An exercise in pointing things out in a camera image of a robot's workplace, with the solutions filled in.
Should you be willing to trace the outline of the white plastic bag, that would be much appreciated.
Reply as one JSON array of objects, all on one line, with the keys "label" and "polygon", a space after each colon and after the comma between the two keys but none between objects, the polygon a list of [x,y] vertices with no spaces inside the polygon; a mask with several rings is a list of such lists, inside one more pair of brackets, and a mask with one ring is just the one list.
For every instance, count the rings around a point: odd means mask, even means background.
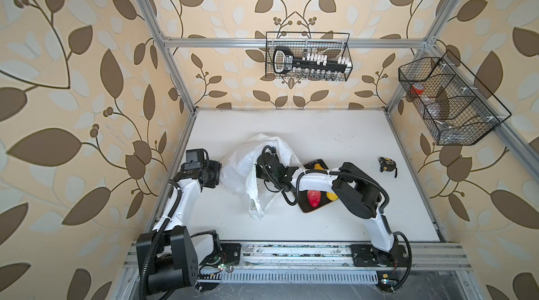
[{"label": "white plastic bag", "polygon": [[220,184],[247,201],[249,217],[256,221],[265,216],[266,210],[279,194],[291,192],[279,190],[276,184],[256,177],[256,161],[266,152],[277,154],[280,163],[286,167],[298,166],[299,170],[295,174],[305,171],[304,165],[300,164],[297,155],[282,138],[266,134],[251,137],[222,159]]}]

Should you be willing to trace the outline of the red strawberry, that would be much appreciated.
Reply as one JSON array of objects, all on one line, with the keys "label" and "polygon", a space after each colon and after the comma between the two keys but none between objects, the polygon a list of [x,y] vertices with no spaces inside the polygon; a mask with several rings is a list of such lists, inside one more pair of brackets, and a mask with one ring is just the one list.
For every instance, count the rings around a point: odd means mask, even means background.
[{"label": "red strawberry", "polygon": [[321,191],[309,190],[307,192],[307,201],[312,208],[318,208],[321,203]]}]

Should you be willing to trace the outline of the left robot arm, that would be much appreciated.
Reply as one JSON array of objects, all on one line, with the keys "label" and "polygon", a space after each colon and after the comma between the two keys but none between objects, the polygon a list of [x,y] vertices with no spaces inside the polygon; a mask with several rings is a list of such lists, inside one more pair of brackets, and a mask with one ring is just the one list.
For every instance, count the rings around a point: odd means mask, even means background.
[{"label": "left robot arm", "polygon": [[139,235],[136,242],[139,299],[154,294],[168,299],[176,290],[197,284],[201,259],[221,258],[216,231],[196,233],[196,237],[203,238],[194,244],[187,227],[203,188],[213,189],[218,185],[221,167],[220,162],[212,160],[186,162],[168,180],[169,190],[160,220],[150,232]]}]

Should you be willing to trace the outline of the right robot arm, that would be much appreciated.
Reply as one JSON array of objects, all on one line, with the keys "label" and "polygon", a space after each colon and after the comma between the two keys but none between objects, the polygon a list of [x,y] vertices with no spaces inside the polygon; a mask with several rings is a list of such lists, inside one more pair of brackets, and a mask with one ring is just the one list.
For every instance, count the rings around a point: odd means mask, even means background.
[{"label": "right robot arm", "polygon": [[322,160],[304,167],[286,166],[273,146],[265,146],[255,162],[256,176],[264,184],[273,184],[290,206],[311,212],[340,201],[355,217],[364,220],[371,243],[352,245],[357,266],[380,266],[391,273],[378,273],[377,288],[395,293],[407,281],[412,268],[412,250],[401,231],[392,231],[385,215],[390,202],[387,191],[372,177],[350,162],[330,170]]}]

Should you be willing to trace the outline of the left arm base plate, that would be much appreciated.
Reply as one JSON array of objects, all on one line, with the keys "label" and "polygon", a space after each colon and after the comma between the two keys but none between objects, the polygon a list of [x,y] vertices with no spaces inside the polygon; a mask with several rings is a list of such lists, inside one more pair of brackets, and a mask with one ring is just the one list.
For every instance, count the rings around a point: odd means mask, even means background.
[{"label": "left arm base plate", "polygon": [[235,266],[239,264],[241,256],[241,244],[232,242],[232,243],[221,243],[217,248],[216,246],[212,247],[210,254],[206,255],[202,261],[199,263],[199,266],[211,266],[211,267],[225,267],[225,266]]}]

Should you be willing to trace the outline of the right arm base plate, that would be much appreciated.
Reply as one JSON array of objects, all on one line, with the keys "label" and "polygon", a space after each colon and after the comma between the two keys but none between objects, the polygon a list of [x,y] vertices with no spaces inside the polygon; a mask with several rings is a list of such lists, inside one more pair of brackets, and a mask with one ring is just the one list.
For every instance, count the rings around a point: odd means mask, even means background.
[{"label": "right arm base plate", "polygon": [[384,252],[372,245],[354,244],[350,250],[355,267],[394,269],[407,267],[410,262],[405,245],[395,244],[389,252]]}]

